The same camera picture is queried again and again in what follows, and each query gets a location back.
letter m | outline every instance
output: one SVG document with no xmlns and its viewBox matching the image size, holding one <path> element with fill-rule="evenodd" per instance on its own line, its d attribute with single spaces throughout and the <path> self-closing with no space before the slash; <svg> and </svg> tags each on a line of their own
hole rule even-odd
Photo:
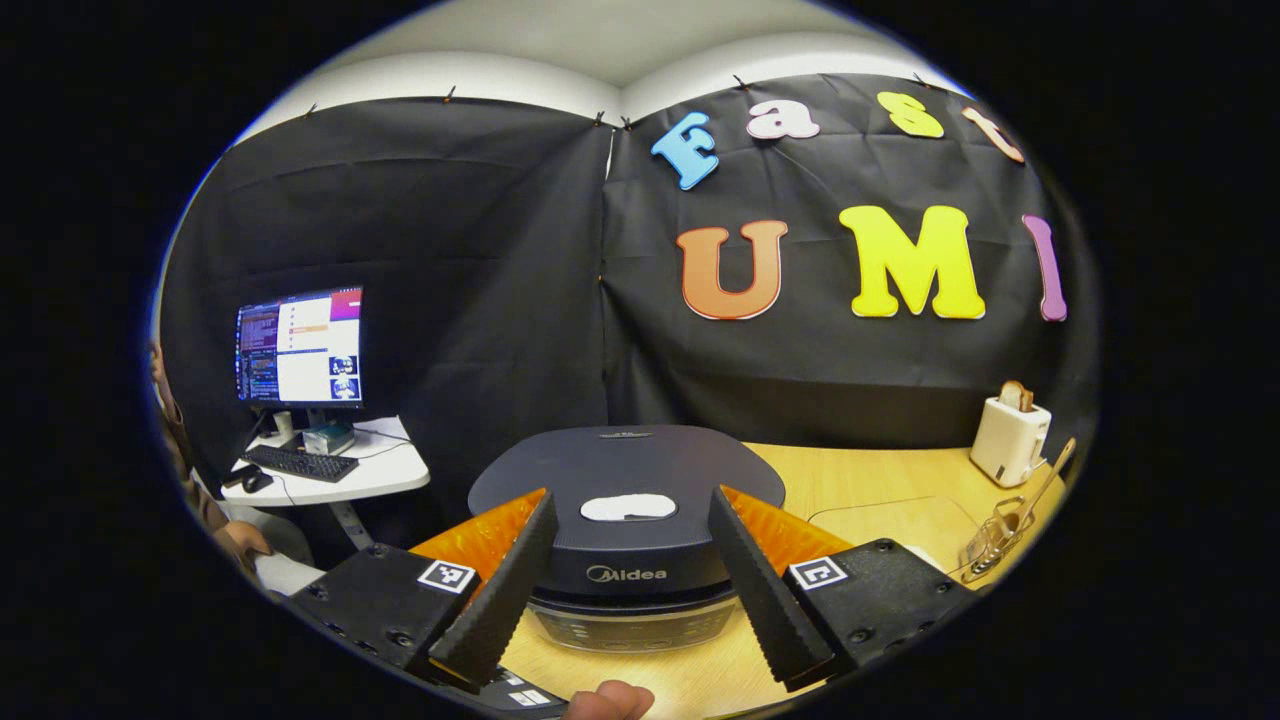
<svg viewBox="0 0 1280 720">
<path fill-rule="evenodd" d="M 965 238 L 969 218 L 963 211 L 947 205 L 927 209 L 919 242 L 911 242 L 893 218 L 876 205 L 846 208 L 840 213 L 840 224 L 854 231 L 858 242 L 863 286 L 852 302 L 855 315 L 890 318 L 897 314 L 897 299 L 888 293 L 888 275 L 893 275 L 914 315 L 924 310 L 934 275 L 938 295 L 933 299 L 933 311 L 940 318 L 975 320 L 987 313 L 973 278 Z"/>
</svg>

letter u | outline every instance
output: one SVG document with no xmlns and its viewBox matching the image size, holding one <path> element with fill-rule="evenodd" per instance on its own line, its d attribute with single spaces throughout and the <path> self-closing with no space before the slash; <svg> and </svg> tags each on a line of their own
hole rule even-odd
<svg viewBox="0 0 1280 720">
<path fill-rule="evenodd" d="M 781 240 L 787 224 L 781 220 L 756 220 L 742 225 L 742 237 L 751 242 L 751 287 L 742 292 L 726 292 L 719 284 L 721 245 L 728 240 L 724 228 L 698 228 L 676 238 L 685 251 L 681 290 L 685 304 L 694 313 L 712 320 L 745 320 L 754 318 L 778 299 L 782 290 Z"/>
</svg>

black fabric curtain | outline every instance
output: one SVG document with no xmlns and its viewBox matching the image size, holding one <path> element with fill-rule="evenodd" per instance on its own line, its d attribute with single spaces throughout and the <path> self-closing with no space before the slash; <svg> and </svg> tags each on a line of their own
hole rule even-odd
<svg viewBox="0 0 1280 720">
<path fill-rule="evenodd" d="M 895 127 L 881 91 L 911 95 L 945 128 Z M 758 140 L 748 110 L 804 102 L 822 128 Z M 205 478 L 232 466 L 252 423 L 236 398 L 236 311 L 361 284 L 366 409 L 398 414 L 431 470 L 447 524 L 499 454 L 539 432 L 685 423 L 739 439 L 837 447 L 959 447 L 1010 378 L 1053 411 L 1048 451 L 1097 418 L 1100 286 L 1080 228 L 1029 149 L 1011 161 L 950 92 L 878 76 L 803 76 L 689 100 L 616 129 L 511 102 L 397 99 L 297 118 L 232 147 L 192 201 L 164 286 L 161 342 Z M 709 117 L 719 167 L 689 191 L 653 143 Z M 605 167 L 609 167 L 605 177 Z M 913 240 L 955 206 L 986 316 L 905 304 L 850 311 L 855 205 Z M 1065 322 L 1039 315 L 1041 273 L 1021 217 L 1044 218 Z M 686 305 L 680 233 L 723 227 L 721 282 L 751 283 L 739 228 L 782 220 L 768 311 L 710 320 Z M 897 288 L 890 282 L 890 292 Z"/>
</svg>

white cup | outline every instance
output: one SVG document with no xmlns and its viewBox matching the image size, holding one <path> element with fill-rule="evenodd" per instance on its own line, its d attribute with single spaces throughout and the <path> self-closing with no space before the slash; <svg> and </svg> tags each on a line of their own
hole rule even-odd
<svg viewBox="0 0 1280 720">
<path fill-rule="evenodd" d="M 280 430 L 280 437 L 293 437 L 293 415 L 288 410 L 271 416 L 275 418 L 275 427 Z"/>
</svg>

white desk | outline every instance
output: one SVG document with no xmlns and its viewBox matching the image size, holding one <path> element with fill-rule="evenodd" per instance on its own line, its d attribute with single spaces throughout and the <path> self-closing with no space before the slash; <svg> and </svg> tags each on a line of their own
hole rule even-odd
<svg viewBox="0 0 1280 720">
<path fill-rule="evenodd" d="M 381 420 L 375 427 L 380 432 L 387 432 L 388 424 L 399 425 L 398 421 L 388 423 L 387 420 Z M 366 425 L 366 423 L 357 423 L 357 425 Z M 399 433 L 392 432 L 392 434 L 401 433 L 403 433 L 403 427 L 399 427 Z M 351 542 L 362 550 L 372 539 L 360 523 L 360 518 L 356 516 L 356 510 L 351 506 L 349 501 L 416 489 L 430 480 L 430 473 L 426 469 L 426 464 L 422 462 L 422 456 L 417 454 L 417 448 L 408 442 L 407 437 L 404 434 L 406 439 L 402 439 L 374 434 L 357 427 L 356 442 L 339 455 L 343 457 L 356 457 L 360 460 L 360 464 L 340 480 L 329 483 L 292 475 L 273 468 L 262 468 L 262 471 L 271 475 L 275 482 L 255 493 L 244 492 L 243 483 L 229 488 L 224 487 L 223 500 L 230 505 L 251 505 L 255 507 L 328 505 L 347 533 L 347 537 L 351 538 Z M 259 445 L 280 447 L 292 438 L 293 436 L 255 438 L 250 443 L 250 447 Z M 246 465 L 246 461 L 237 460 L 232 470 L 238 470 Z"/>
</svg>

